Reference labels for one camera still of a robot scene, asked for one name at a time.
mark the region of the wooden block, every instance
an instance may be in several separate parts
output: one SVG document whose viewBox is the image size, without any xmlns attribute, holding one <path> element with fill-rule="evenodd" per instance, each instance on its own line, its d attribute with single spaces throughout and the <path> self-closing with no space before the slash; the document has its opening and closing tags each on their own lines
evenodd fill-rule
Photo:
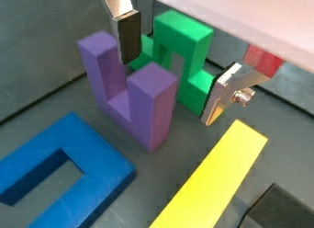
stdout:
<svg viewBox="0 0 314 228">
<path fill-rule="evenodd" d="M 265 142 L 236 120 L 149 227 L 213 227 Z"/>
<path fill-rule="evenodd" d="M 105 31 L 81 39 L 78 48 L 98 108 L 150 153 L 168 136 L 177 78 L 145 58 L 149 63 L 126 78 Z"/>
<path fill-rule="evenodd" d="M 276 184 L 249 208 L 239 228 L 311 228 L 314 211 Z"/>
<path fill-rule="evenodd" d="M 82 177 L 29 228 L 89 227 L 134 178 L 129 161 L 69 113 L 0 161 L 0 201 L 13 206 L 66 160 Z"/>
</svg>

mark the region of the metal gripper jaw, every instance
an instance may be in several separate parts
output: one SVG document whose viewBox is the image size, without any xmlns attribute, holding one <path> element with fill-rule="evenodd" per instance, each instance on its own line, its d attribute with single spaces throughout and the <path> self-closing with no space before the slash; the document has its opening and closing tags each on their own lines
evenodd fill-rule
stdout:
<svg viewBox="0 0 314 228">
<path fill-rule="evenodd" d="M 129 63 L 141 53 L 141 13 L 132 8 L 130 0 L 101 0 L 112 17 L 112 34 L 117 41 L 118 58 Z"/>
<path fill-rule="evenodd" d="M 267 81 L 283 64 L 280 58 L 252 45 L 247 47 L 243 62 L 247 65 L 231 63 L 213 79 L 200 115 L 207 126 L 232 102 L 247 105 L 255 94 L 249 87 Z"/>
</svg>

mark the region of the toy block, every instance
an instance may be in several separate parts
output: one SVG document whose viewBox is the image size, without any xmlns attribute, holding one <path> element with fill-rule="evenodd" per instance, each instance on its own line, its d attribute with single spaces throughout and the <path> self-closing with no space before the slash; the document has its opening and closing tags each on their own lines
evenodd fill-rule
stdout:
<svg viewBox="0 0 314 228">
<path fill-rule="evenodd" d="M 239 228 L 311 228 L 314 212 L 273 184 L 249 208 Z"/>
<path fill-rule="evenodd" d="M 236 120 L 149 228 L 215 227 L 265 142 Z"/>
<path fill-rule="evenodd" d="M 260 48 L 253 45 L 248 45 L 247 52 L 243 57 L 243 62 L 252 66 L 253 69 L 264 74 L 268 78 L 276 74 L 276 71 L 284 61 L 277 58 L 273 54 L 263 51 Z"/>
<path fill-rule="evenodd" d="M 89 227 L 134 178 L 129 161 L 69 113 L 1 160 L 1 201 L 11 205 L 11 195 L 23 195 L 66 159 L 82 177 L 27 227 Z"/>
<path fill-rule="evenodd" d="M 201 68 L 213 30 L 181 13 L 169 10 L 154 17 L 153 40 L 141 40 L 144 48 L 152 47 L 152 60 L 169 70 L 172 52 L 184 59 L 177 90 L 177 101 L 194 113 L 201 114 L 203 104 L 212 84 L 211 76 Z M 136 69 L 150 52 L 142 52 L 130 64 Z"/>
<path fill-rule="evenodd" d="M 104 31 L 78 48 L 98 108 L 150 153 L 168 135 L 177 78 L 154 63 L 126 78 L 116 40 Z"/>
</svg>

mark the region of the gray table surface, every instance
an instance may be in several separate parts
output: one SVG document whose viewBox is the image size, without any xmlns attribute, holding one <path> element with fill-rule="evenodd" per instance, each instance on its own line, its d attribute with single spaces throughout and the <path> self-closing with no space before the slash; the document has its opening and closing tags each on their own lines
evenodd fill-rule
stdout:
<svg viewBox="0 0 314 228">
<path fill-rule="evenodd" d="M 0 159 L 69 111 L 85 120 L 137 171 L 133 182 L 92 227 L 148 227 L 235 119 L 269 140 L 216 227 L 236 227 L 247 208 L 273 182 L 314 209 L 312 117 L 260 90 L 249 106 L 231 106 L 211 127 L 176 104 L 169 137 L 148 154 L 97 110 L 82 77 L 0 126 Z M 0 204 L 1 228 L 25 227 L 80 176 L 80 170 L 66 162 L 14 207 Z"/>
<path fill-rule="evenodd" d="M 84 73 L 76 41 L 109 29 L 100 0 L 0 0 L 0 122 Z"/>
</svg>

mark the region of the dark floor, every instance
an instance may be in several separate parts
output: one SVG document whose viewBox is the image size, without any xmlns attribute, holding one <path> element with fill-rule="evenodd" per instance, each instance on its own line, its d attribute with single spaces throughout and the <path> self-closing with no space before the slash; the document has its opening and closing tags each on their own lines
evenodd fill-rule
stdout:
<svg viewBox="0 0 314 228">
<path fill-rule="evenodd" d="M 312 118 L 261 91 L 247 108 L 232 106 L 211 127 L 177 104 L 169 138 L 156 152 L 148 154 L 97 110 L 84 77 L 1 126 L 0 157 L 69 111 L 81 116 L 137 171 L 134 181 L 93 227 L 148 226 L 235 119 L 269 140 L 216 227 L 236 227 L 248 206 L 273 182 L 314 208 Z M 23 227 L 80 175 L 80 170 L 68 163 L 13 208 L 0 204 L 1 227 Z"/>
</svg>

